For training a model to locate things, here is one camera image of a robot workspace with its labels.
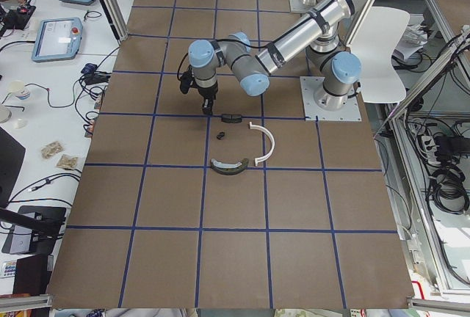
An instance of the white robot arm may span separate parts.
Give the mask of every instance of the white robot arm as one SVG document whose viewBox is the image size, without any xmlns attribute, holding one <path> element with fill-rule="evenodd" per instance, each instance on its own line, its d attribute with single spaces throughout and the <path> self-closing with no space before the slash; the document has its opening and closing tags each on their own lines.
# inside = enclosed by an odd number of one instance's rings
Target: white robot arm
<svg viewBox="0 0 470 317">
<path fill-rule="evenodd" d="M 196 87 L 203 96 L 203 113 L 212 114 L 218 91 L 216 69 L 228 65 L 248 95 L 262 94 L 273 72 L 307 48 L 308 58 L 325 80 L 317 91 L 317 103 L 325 109 L 342 106 L 350 85 L 358 80 L 361 63 L 353 54 L 339 51 L 339 21 L 362 9 L 367 0 L 316 0 L 317 4 L 280 37 L 250 55 L 250 41 L 243 32 L 222 40 L 196 40 L 189 47 L 190 68 L 181 81 L 181 91 Z"/>
</svg>

